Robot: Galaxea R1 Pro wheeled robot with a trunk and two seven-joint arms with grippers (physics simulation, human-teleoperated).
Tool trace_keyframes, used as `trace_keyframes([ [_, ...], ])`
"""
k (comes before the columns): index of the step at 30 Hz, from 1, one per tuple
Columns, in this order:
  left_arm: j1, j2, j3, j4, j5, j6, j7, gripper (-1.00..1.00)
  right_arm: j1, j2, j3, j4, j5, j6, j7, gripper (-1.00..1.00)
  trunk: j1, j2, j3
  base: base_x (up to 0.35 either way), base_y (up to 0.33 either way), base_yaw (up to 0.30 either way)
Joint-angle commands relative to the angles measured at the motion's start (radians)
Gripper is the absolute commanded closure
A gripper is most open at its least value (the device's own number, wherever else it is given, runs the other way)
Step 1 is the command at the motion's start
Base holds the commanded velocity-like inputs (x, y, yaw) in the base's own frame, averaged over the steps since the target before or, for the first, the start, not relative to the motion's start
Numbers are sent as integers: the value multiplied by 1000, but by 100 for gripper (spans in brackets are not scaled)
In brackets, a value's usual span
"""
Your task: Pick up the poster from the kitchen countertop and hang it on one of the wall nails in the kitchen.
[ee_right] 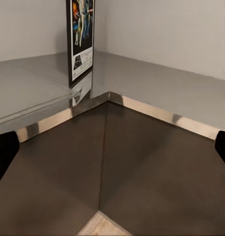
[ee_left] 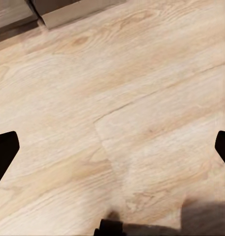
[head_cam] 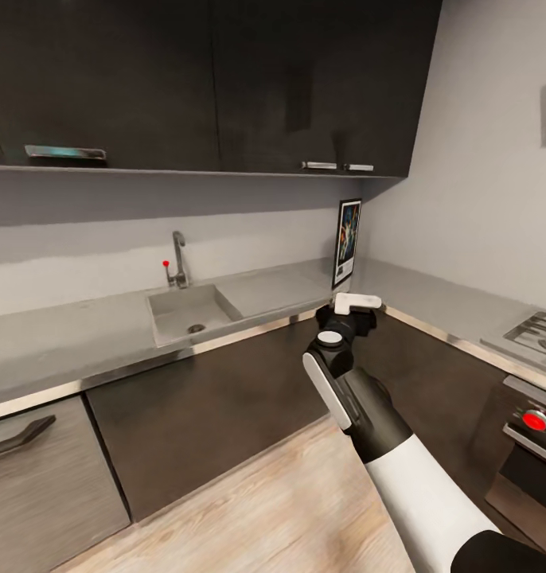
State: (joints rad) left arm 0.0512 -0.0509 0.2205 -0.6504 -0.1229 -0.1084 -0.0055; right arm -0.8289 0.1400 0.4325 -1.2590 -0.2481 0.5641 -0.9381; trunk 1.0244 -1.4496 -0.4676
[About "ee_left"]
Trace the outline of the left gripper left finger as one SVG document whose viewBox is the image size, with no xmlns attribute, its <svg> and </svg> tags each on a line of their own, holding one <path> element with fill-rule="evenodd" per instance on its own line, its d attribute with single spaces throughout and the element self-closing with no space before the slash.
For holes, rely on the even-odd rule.
<svg viewBox="0 0 225 236">
<path fill-rule="evenodd" d="M 20 149 L 16 131 L 0 134 L 0 180 Z"/>
</svg>

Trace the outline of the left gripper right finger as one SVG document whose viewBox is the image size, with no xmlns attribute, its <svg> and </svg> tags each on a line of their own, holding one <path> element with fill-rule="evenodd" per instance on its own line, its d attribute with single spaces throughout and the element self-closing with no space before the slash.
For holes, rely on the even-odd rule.
<svg viewBox="0 0 225 236">
<path fill-rule="evenodd" d="M 225 132 L 224 131 L 218 132 L 216 143 L 215 143 L 215 149 L 220 155 L 220 157 L 223 159 L 223 161 L 225 162 Z"/>
</svg>

